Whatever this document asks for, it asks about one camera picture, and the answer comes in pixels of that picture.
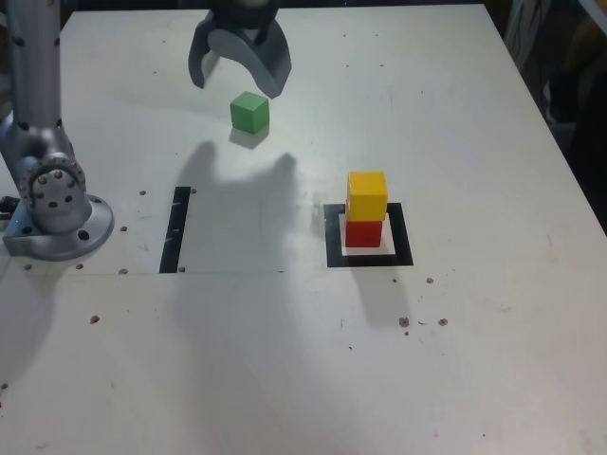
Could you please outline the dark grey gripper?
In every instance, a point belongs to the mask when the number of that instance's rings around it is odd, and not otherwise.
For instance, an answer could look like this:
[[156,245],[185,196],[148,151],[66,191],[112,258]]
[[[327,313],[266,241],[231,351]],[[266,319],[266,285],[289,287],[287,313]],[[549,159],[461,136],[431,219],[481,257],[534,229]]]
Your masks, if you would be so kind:
[[189,52],[193,84],[205,87],[220,56],[242,65],[266,97],[279,97],[291,71],[291,59],[285,34],[274,20],[277,12],[277,8],[209,10],[195,28]]

